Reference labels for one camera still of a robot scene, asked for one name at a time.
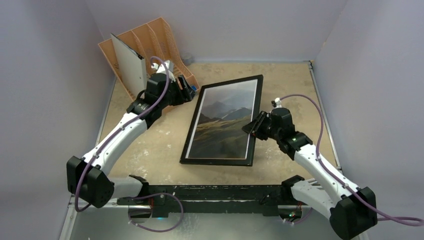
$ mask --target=black mount bracket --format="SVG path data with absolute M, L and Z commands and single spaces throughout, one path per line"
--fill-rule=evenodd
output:
M 87 163 L 76 156 L 66 163 L 67 189 L 75 194 L 77 184 Z M 114 183 L 100 169 L 90 166 L 85 175 L 79 197 L 96 208 L 103 207 L 114 194 Z
M 369 187 L 360 189 L 357 194 L 376 208 L 376 195 Z M 377 213 L 354 195 L 343 197 L 330 212 L 331 227 L 343 240 L 350 240 L 377 224 Z
M 182 203 L 185 213 L 262 214 L 279 216 L 279 205 L 297 205 L 290 187 L 304 178 L 291 177 L 281 185 L 150 185 L 139 197 L 169 193 Z M 167 218 L 169 213 L 179 213 L 180 206 L 170 196 L 155 196 L 153 218 Z M 148 205 L 149 201 L 120 198 L 118 205 Z
M 153 73 L 147 80 L 146 90 L 141 91 L 134 102 L 126 109 L 127 113 L 141 114 L 153 105 L 164 91 L 167 81 L 166 74 Z M 169 83 L 166 94 L 159 104 L 152 109 L 143 119 L 149 128 L 157 119 L 162 116 L 162 110 L 167 106 L 177 106 L 190 102 L 196 92 L 189 86 L 183 75 L 177 77 L 176 81 Z

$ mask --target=metal frame edge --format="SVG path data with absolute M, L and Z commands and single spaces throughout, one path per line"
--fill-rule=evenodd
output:
M 329 122 L 327 121 L 326 111 L 324 110 L 324 106 L 323 106 L 322 101 L 321 101 L 320 91 L 318 90 L 317 81 L 315 79 L 314 67 L 312 66 L 311 61 L 307 61 L 307 64 L 308 64 L 310 76 L 312 78 L 313 87 L 315 88 L 316 96 L 318 98 L 318 104 L 321 107 L 322 115 L 324 117 L 325 127 L 327 128 L 328 136 L 330 138 L 332 151 L 334 153 L 335 163 L 337 164 L 337 166 L 340 166 L 339 157 L 337 155 L 336 147 L 334 145 L 334 140 L 333 140 L 333 136 L 332 136 L 332 133 L 331 133 L 331 130 L 330 130 Z
M 106 116 L 108 115 L 109 106 L 111 105 L 112 95 L 114 94 L 115 84 L 117 82 L 117 77 L 113 78 L 112 89 L 107 100 L 106 109 L 104 110 L 103 118 L 101 119 L 100 128 L 98 130 L 97 138 L 95 140 L 95 146 L 99 144 L 100 137 L 102 136 L 103 127 L 105 126 Z
M 370 237 L 368 236 L 368 232 L 364 231 L 363 233 L 358 235 L 359 240 L 370 240 Z
M 66 217 L 65 217 L 65 222 L 63 223 L 59 240 L 71 239 L 72 230 L 74 228 L 76 217 L 77 217 L 77 212 L 75 211 L 75 209 L 73 207 L 68 207 Z

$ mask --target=black picture frame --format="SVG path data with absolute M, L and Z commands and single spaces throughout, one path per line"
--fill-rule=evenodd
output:
M 239 84 L 239 83 L 244 83 L 244 82 L 249 82 L 249 81 L 256 81 L 256 85 L 255 85 L 254 95 L 253 95 L 253 104 L 252 104 L 251 116 L 250 116 L 250 119 L 249 119 L 248 122 L 246 122 L 246 119 L 245 119 L 245 118 L 247 118 L 247 115 L 242 117 L 242 118 L 235 118 L 235 116 L 237 116 L 237 114 L 239 114 L 240 112 L 234 113 L 238 110 L 243 109 L 243 111 L 245 111 L 245 112 L 243 112 L 243 114 L 245 114 L 246 113 L 246 110 L 245 110 L 246 107 L 241 107 L 241 108 L 238 108 L 237 110 L 233 110 L 233 112 L 230 112 L 230 113 L 232 113 L 232 115 L 230 115 L 228 113 L 227 115 L 223 116 L 222 119 L 220 119 L 220 120 L 214 120 L 214 119 L 216 119 L 215 117 L 213 117 L 212 119 L 207 117 L 206 118 L 207 120 L 205 120 L 205 118 L 204 118 L 205 115 L 202 113 L 202 110 L 203 110 L 203 107 L 204 107 L 203 101 L 204 101 L 204 98 L 205 98 L 205 92 L 207 94 L 208 89 L 213 89 L 213 88 L 216 88 L 216 87 L 227 86 L 227 85 L 234 85 L 234 84 Z M 213 84 L 208 84 L 208 85 L 202 86 L 198 100 L 197 100 L 196 108 L 194 110 L 193 118 L 191 120 L 190 128 L 188 130 L 188 134 L 187 134 L 187 137 L 185 139 L 185 144 L 184 144 L 183 151 L 182 151 L 181 158 L 180 158 L 179 162 L 181 164 L 194 164 L 194 165 L 252 166 L 253 165 L 253 156 L 254 156 L 254 151 L 255 151 L 255 138 L 252 137 L 251 135 L 244 133 L 242 131 L 242 126 L 238 126 L 238 125 L 248 124 L 250 121 L 252 121 L 252 119 L 254 119 L 259 114 L 263 81 L 264 81 L 263 75 L 254 75 L 254 76 L 243 77 L 243 78 L 239 78 L 239 79 L 223 81 L 223 82 L 218 82 L 218 83 L 213 83 Z M 215 93 L 219 92 L 219 88 L 216 88 L 216 89 L 215 89 Z M 245 96 L 245 95 L 243 95 L 243 91 L 244 90 L 240 90 L 240 89 L 238 89 L 236 91 L 238 93 L 238 96 L 241 96 L 241 99 L 243 99 L 244 96 Z M 234 102 L 237 102 L 237 99 L 236 99 L 236 101 L 228 100 L 228 102 L 230 102 L 231 104 L 233 104 L 232 106 L 234 106 L 234 105 L 236 105 L 236 103 L 234 103 Z M 192 144 L 194 145 L 194 143 L 195 143 L 194 139 L 195 139 L 195 133 L 196 133 L 196 130 L 197 130 L 197 127 L 198 127 L 199 118 L 202 118 L 203 121 L 206 121 L 204 123 L 210 123 L 210 124 L 215 125 L 218 122 L 221 122 L 220 124 L 222 124 L 224 122 L 225 118 L 231 119 L 230 116 L 232 118 L 235 118 L 235 119 L 233 119 L 233 121 L 239 120 L 237 123 L 232 122 L 233 127 L 234 127 L 234 125 L 237 124 L 237 128 L 239 127 L 240 132 L 242 134 L 245 134 L 245 137 L 247 139 L 246 152 L 245 152 L 245 155 L 244 155 L 245 157 L 241 157 L 241 158 L 238 158 L 238 157 L 235 157 L 235 158 L 229 158 L 229 157 L 228 158 L 225 158 L 225 157 L 221 158 L 221 157 L 219 157 L 218 158 L 218 157 L 213 157 L 213 156 L 211 156 L 211 157 L 196 157 L 196 156 L 189 157 L 189 155 L 191 154 L 192 147 L 193 147 Z M 225 140 L 227 140 L 227 143 L 236 143 L 236 142 L 238 143 L 238 141 L 230 141 L 229 138 L 223 139 L 223 141 L 225 141 Z M 228 144 L 221 143 L 221 148 L 222 148 L 222 146 L 227 146 L 227 145 Z M 198 154 L 207 154 L 207 153 L 204 153 L 205 151 L 200 151 L 200 148 L 195 148 L 195 149 L 197 149 Z M 239 155 L 241 155 L 242 152 L 229 153 L 229 154 L 239 154 Z

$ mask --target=white board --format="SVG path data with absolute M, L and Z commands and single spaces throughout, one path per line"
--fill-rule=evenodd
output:
M 137 96 L 139 92 L 146 89 L 146 60 L 113 33 L 110 34 L 110 37 L 115 49 L 122 82 L 133 95 Z

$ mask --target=cable connector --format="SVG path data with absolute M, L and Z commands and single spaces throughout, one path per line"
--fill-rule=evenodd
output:
M 277 97 L 275 100 L 271 101 L 271 104 L 274 108 L 282 108 L 281 100 L 280 100 L 279 97 Z
M 282 224 L 290 225 L 290 227 L 292 227 L 292 228 L 295 226 L 295 222 L 293 222 L 293 221 L 287 221 L 286 218 L 284 218 L 282 220 Z
M 151 67 L 151 69 L 154 69 L 154 70 L 156 70 L 156 71 L 157 71 L 157 70 L 158 70 L 158 68 L 159 68 L 159 64 L 157 64 L 157 63 L 152 63 L 150 67 Z

